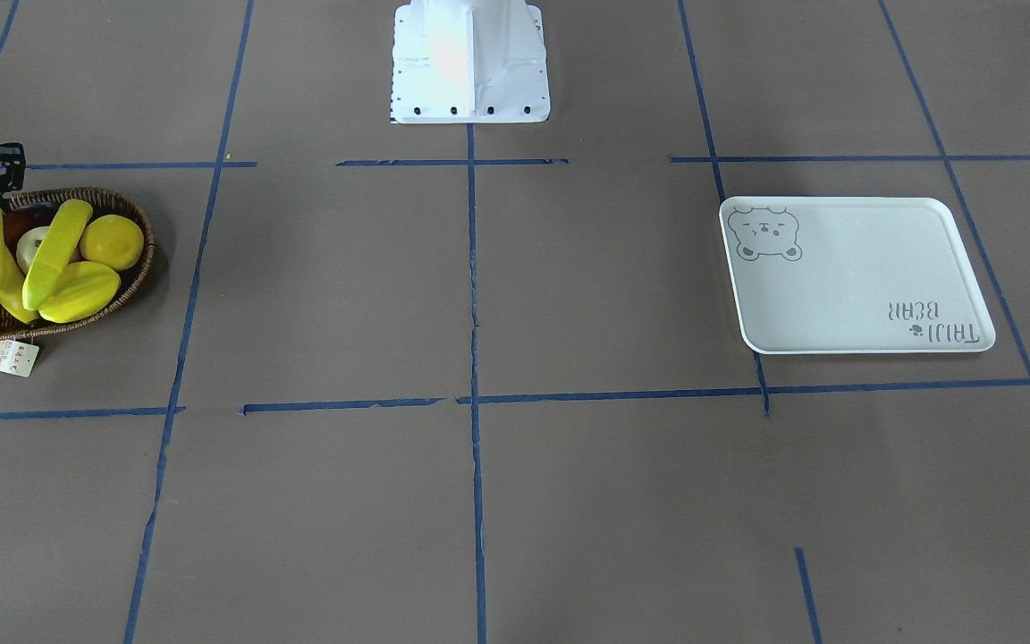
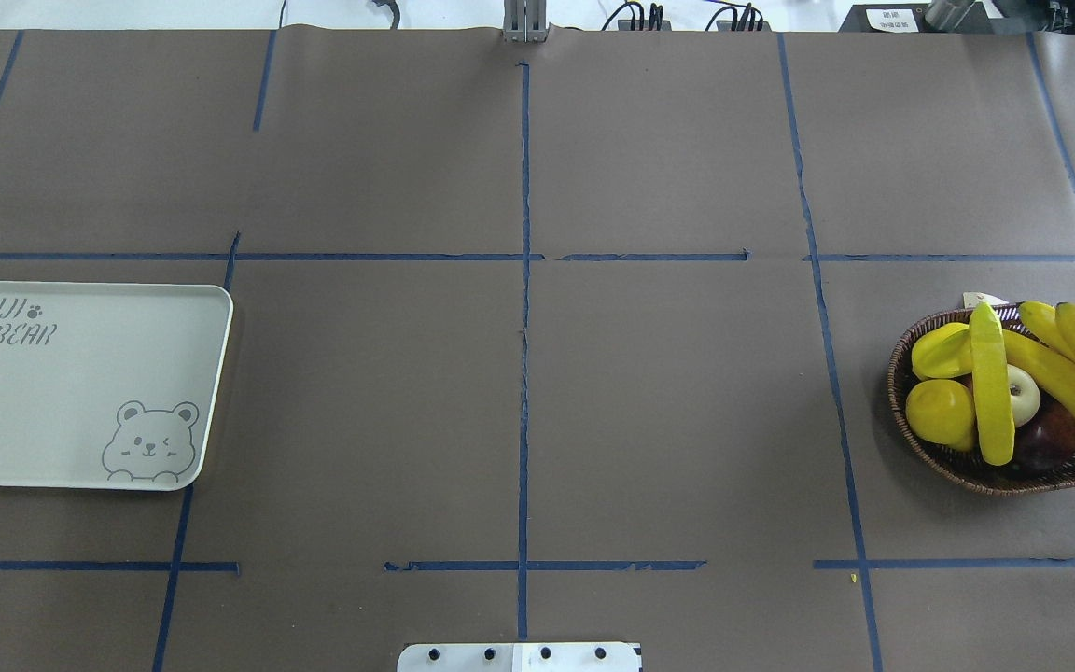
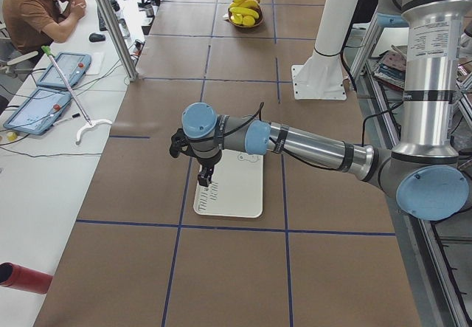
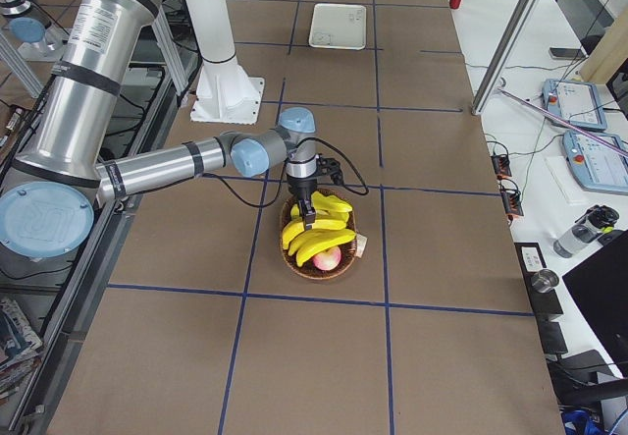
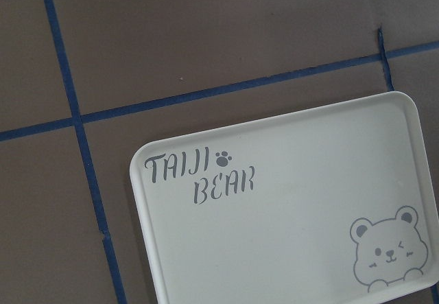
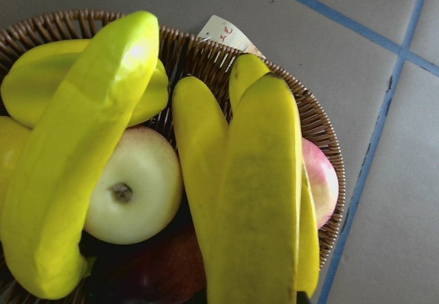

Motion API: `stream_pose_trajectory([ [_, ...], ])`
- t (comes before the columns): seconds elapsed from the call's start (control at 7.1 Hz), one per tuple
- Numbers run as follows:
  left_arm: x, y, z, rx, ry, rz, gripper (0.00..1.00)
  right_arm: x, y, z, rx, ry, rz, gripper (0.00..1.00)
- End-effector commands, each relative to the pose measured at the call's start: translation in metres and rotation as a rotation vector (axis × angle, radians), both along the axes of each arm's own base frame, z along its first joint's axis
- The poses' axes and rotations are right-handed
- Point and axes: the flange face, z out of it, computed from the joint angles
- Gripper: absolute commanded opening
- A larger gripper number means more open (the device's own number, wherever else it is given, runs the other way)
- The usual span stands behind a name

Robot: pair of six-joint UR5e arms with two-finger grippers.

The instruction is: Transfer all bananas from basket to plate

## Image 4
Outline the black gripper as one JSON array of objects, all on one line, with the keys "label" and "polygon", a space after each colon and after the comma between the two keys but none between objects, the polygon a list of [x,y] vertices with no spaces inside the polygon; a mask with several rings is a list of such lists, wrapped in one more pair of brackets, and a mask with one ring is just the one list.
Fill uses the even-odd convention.
[{"label": "black gripper", "polygon": [[316,220],[316,210],[312,204],[312,194],[317,190],[317,179],[313,176],[298,178],[287,175],[288,191],[300,203],[300,216],[305,230],[310,230]]}]

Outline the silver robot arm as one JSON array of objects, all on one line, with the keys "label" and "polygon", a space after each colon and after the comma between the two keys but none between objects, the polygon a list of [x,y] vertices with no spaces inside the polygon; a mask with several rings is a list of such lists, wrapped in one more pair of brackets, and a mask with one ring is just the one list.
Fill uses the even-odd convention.
[{"label": "silver robot arm", "polygon": [[[234,166],[246,178],[286,168],[298,221],[314,225],[315,121],[283,112],[260,135],[231,132],[169,149],[99,162],[100,147],[141,30],[162,0],[81,0],[69,46],[52,71],[34,137],[9,163],[1,190],[1,243],[35,259],[66,254],[87,238],[97,207]],[[226,0],[185,0],[202,66],[191,117],[251,125],[264,83],[237,61]]]}]

